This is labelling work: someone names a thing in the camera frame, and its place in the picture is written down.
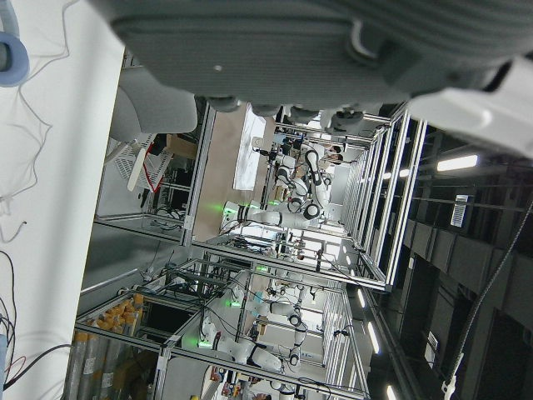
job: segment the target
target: floor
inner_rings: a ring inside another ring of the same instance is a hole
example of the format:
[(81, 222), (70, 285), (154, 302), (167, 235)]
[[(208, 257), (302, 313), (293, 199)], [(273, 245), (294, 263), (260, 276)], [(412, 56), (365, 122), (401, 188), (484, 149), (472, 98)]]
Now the floor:
[[(226, 201), (249, 203), (251, 200), (258, 201), (261, 198), (263, 183), (267, 176), (267, 165), (262, 160), (259, 162), (254, 190), (233, 189), (233, 177), (245, 114), (246, 104), (243, 104), (235, 112), (219, 112), (216, 116), (193, 231), (198, 241), (204, 242), (219, 234), (222, 210)], [(274, 138), (274, 120), (273, 118), (265, 119), (264, 143), (271, 143)]]

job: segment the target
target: cardboard box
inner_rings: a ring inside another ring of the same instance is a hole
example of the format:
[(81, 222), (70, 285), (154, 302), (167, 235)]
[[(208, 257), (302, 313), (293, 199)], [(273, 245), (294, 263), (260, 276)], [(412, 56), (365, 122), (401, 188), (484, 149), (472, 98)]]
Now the cardboard box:
[(197, 157), (198, 145), (180, 138), (179, 134), (167, 135), (165, 151), (194, 160)]

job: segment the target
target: fluorescent light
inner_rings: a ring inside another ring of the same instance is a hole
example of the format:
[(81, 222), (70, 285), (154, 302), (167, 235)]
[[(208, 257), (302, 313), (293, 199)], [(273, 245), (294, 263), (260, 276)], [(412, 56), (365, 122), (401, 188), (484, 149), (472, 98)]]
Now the fluorescent light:
[(386, 387), (386, 395), (389, 398), (389, 400), (396, 400), (396, 395), (391, 385)]
[(357, 296), (359, 297), (359, 303), (361, 304), (361, 308), (366, 307), (365, 298), (363, 297), (363, 292), (361, 289), (357, 289)]
[(452, 158), (450, 160), (439, 161), (436, 164), (436, 170), (441, 171), (451, 171), (454, 169), (470, 168), (477, 165), (477, 155)]
[(377, 342), (376, 331), (374, 331), (374, 325), (372, 322), (368, 322), (368, 332), (370, 333), (370, 340), (372, 340), (372, 346), (374, 347), (374, 353), (378, 354), (380, 352), (380, 343)]

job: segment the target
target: green indicator light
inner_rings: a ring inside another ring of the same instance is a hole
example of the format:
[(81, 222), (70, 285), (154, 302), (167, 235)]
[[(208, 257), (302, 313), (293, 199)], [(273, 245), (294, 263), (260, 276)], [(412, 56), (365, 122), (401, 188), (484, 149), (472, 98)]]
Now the green indicator light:
[(211, 342), (209, 342), (207, 340), (201, 340), (200, 342), (198, 342), (198, 347), (200, 347), (200, 348), (212, 348), (213, 345), (211, 344)]

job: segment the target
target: basket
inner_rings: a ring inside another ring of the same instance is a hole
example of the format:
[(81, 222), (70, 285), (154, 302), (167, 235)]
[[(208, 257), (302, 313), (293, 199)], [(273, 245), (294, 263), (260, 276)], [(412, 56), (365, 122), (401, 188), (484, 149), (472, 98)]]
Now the basket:
[[(144, 142), (139, 141), (139, 144), (148, 150), (155, 137), (156, 134), (146, 135), (146, 140)], [(133, 152), (132, 148), (127, 146), (124, 150), (122, 150), (117, 158), (115, 158), (115, 165), (117, 165), (120, 176), (123, 179), (130, 178), (136, 157), (137, 156)], [(152, 193), (154, 190), (157, 190), (159, 182), (163, 178), (163, 174), (165, 173), (165, 170), (167, 169), (171, 159), (172, 154), (169, 152), (162, 151), (158, 156), (147, 153), (147, 156), (144, 159), (144, 166), (146, 170), (144, 168), (141, 170), (136, 186), (148, 189)]]

